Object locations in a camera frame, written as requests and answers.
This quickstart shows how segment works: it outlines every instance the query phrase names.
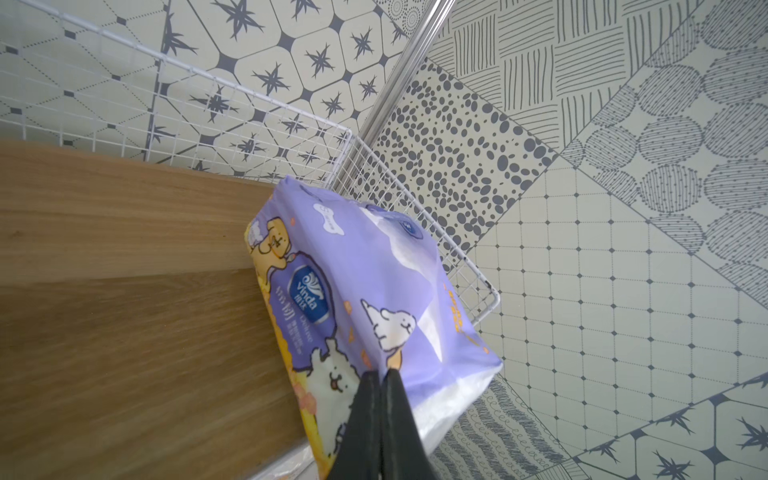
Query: dotted pattern tile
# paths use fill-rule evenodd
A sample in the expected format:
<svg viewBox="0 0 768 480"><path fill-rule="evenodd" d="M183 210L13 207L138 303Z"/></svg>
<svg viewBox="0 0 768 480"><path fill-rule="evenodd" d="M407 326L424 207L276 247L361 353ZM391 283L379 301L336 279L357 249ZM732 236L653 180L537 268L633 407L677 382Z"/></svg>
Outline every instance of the dotted pattern tile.
<svg viewBox="0 0 768 480"><path fill-rule="evenodd" d="M376 0L376 3L407 35L413 35L430 5L429 0Z"/></svg>
<svg viewBox="0 0 768 480"><path fill-rule="evenodd" d="M429 60L375 152L464 250L558 157ZM382 202L391 200L375 182L370 187Z"/></svg>

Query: yellow cartoon dog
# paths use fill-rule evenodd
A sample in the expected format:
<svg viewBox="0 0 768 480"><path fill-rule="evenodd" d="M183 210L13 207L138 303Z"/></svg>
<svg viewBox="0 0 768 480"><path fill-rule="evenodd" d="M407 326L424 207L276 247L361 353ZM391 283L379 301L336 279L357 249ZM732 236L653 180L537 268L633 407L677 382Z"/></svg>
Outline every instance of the yellow cartoon dog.
<svg viewBox="0 0 768 480"><path fill-rule="evenodd" d="M271 291L270 268L285 270L290 248L286 224L279 217L266 222L266 237L253 246L250 256L256 267L256 274L266 286L267 292Z"/></svg>

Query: cartoon dog illustration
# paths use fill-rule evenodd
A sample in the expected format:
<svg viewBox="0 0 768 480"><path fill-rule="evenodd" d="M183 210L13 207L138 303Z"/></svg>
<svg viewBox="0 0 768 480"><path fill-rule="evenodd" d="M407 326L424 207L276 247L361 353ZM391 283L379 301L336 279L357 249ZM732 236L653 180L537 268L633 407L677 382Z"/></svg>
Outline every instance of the cartoon dog illustration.
<svg viewBox="0 0 768 480"><path fill-rule="evenodd" d="M256 273L266 285L267 291L271 291L270 268L285 270L290 260L288 255L290 249L286 224L279 217L266 222L266 237L254 246L250 255L253 258Z"/></svg>
<svg viewBox="0 0 768 480"><path fill-rule="evenodd" d="M336 339L326 339L328 354L312 351L312 371L306 377L307 390L317 402L317 431L323 440L323 453L329 457L339 451L346 421L360 378L349 359L336 346Z"/></svg>
<svg viewBox="0 0 768 480"><path fill-rule="evenodd" d="M402 310L398 312L386 308L379 310L365 300L360 300L360 302L368 314L368 320L373 325L373 333L379 339L379 346L385 352L392 354L387 359L387 366L391 369L399 369L402 365L400 347L411 336L416 327L416 318Z"/></svg>

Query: wood grain surface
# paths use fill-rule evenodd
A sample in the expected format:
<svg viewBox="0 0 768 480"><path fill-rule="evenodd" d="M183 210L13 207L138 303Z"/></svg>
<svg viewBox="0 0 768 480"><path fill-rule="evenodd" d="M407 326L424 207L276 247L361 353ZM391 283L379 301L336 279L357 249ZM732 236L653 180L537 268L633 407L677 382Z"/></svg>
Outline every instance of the wood grain surface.
<svg viewBox="0 0 768 480"><path fill-rule="evenodd" d="M0 284L252 267L268 184L0 141Z"/></svg>
<svg viewBox="0 0 768 480"><path fill-rule="evenodd" d="M242 238L269 186L0 152L0 478L246 478L304 438Z"/></svg>

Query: purple tissue package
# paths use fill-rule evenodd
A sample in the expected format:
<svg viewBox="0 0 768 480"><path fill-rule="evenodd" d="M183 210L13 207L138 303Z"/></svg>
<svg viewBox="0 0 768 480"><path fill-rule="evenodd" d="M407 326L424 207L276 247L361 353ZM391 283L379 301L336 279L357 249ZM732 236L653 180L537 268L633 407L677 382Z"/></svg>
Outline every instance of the purple tissue package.
<svg viewBox="0 0 768 480"><path fill-rule="evenodd" d="M245 239L320 478L364 372L399 369L429 454L501 369L407 215L288 177Z"/></svg>

